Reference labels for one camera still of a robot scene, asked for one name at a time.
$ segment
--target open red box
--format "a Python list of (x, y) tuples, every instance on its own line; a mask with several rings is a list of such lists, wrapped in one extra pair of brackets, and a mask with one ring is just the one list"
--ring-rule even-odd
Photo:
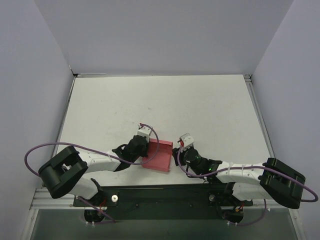
[[(155, 154), (157, 150), (157, 143), (158, 142), (156, 139), (150, 138), (150, 141), (148, 144), (148, 151), (147, 151), (148, 157), (142, 158), (143, 163), (148, 161)], [(172, 141), (159, 140), (159, 151), (157, 155), (150, 162), (143, 164), (142, 167), (146, 169), (153, 169), (153, 170), (158, 170), (162, 172), (169, 172), (171, 156), (172, 156), (172, 148), (173, 148)]]

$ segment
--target white table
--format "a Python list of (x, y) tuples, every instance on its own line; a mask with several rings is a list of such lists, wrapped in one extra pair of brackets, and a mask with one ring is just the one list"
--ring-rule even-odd
[[(138, 123), (153, 126), (173, 147), (190, 133), (205, 158), (254, 164), (270, 156), (242, 75), (76, 78), (60, 141), (108, 151), (127, 144)], [(173, 158), (169, 173), (132, 165), (86, 177), (101, 186), (203, 182), (187, 178)]]

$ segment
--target bolt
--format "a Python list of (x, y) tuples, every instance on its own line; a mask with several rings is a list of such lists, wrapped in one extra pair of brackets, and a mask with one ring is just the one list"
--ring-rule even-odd
[(214, 202), (215, 201), (215, 195), (213, 195), (213, 194), (211, 194), (210, 196), (209, 196), (209, 201), (210, 202)]

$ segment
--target gray wall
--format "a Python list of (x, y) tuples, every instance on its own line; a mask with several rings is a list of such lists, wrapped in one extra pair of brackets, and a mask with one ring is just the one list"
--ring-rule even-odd
[[(31, 0), (0, 7), (0, 239), (20, 239), (36, 186), (24, 154), (55, 140), (72, 73)], [(31, 156), (35, 169), (52, 149)]]
[[(276, 157), (320, 194), (319, 0), (293, 2), (253, 74), (253, 87)], [(320, 203), (303, 203), (299, 211), (308, 239), (319, 239)]]
[(74, 73), (252, 74), (293, 0), (35, 0)]

